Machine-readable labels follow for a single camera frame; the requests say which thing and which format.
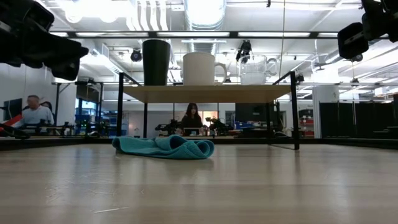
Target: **clear glass jug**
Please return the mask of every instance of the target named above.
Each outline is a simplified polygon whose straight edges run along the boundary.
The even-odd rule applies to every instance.
[[[276,63],[277,60],[270,58],[267,60],[265,55],[252,54],[241,57],[239,64],[239,77],[242,85],[263,85],[267,80],[267,75],[276,75],[277,72],[270,72],[267,69],[268,63]]]

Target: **light wood floor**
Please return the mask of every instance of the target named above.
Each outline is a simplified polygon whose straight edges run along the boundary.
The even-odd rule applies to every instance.
[[[398,151],[217,146],[202,161],[109,145],[0,152],[0,223],[397,223]]]

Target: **ceiling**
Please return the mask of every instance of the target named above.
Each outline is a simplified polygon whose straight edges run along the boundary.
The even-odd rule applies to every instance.
[[[51,31],[129,31],[126,25],[126,17],[137,16],[141,19],[141,7],[143,1],[118,0],[107,2],[106,8],[98,7],[99,2],[106,0],[86,0],[90,2],[92,8],[84,9],[91,14],[83,17],[79,22],[71,23],[65,17],[65,2],[71,0],[38,0],[56,15],[56,21]],[[204,4],[211,4],[211,0],[201,0]],[[130,11],[131,3],[137,2],[136,11]],[[142,29],[150,24],[150,4],[156,2],[157,25],[160,27],[160,1],[146,1],[146,21],[143,25],[139,21]],[[169,30],[186,30],[185,15],[183,11],[183,1],[168,0],[166,3],[166,23]],[[359,9],[360,0],[286,0],[285,10],[283,0],[272,0],[271,7],[266,7],[266,1],[256,0],[227,0],[227,7],[223,21],[222,30],[227,31],[325,31],[338,32],[352,22],[360,22],[364,13]],[[113,15],[118,17],[112,23],[103,22],[97,15]],[[142,62],[132,62],[129,54],[135,48],[140,48],[141,43],[138,39],[85,39],[83,45],[89,48],[101,49],[102,45],[109,48],[111,61],[123,71],[128,72],[139,82],[143,81]],[[270,81],[276,80],[279,74],[283,75],[293,68],[305,76],[306,82],[321,82],[320,74],[317,74],[317,67],[313,62],[322,60],[328,54],[336,53],[338,50],[337,40],[295,40],[295,39],[252,39],[252,52],[263,54],[268,58],[276,58],[279,63],[277,68],[278,75],[270,77]],[[216,58],[219,62],[225,63],[232,77],[238,74],[235,56],[241,39],[226,39],[225,44],[218,44]],[[188,44],[183,44],[182,39],[171,39],[172,50],[178,65],[182,65],[182,57],[188,52]],[[379,82],[383,78],[394,77],[396,74],[395,61],[391,60],[398,56],[395,48],[397,44],[390,43],[388,40],[381,40],[370,46],[368,52],[364,54],[362,62],[347,62],[340,60],[333,65],[323,67],[326,71],[336,75],[337,82],[349,82],[353,77],[365,77],[365,82]],[[93,77],[98,81],[116,81],[114,74],[101,63],[94,63],[86,60],[81,63],[82,69],[79,76]],[[221,74],[221,70],[216,70],[216,75]]]

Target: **white column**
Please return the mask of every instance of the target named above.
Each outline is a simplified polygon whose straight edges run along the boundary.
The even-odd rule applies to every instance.
[[[319,103],[336,103],[340,98],[338,86],[315,86],[312,90],[313,127],[315,138],[321,138],[321,117]]]

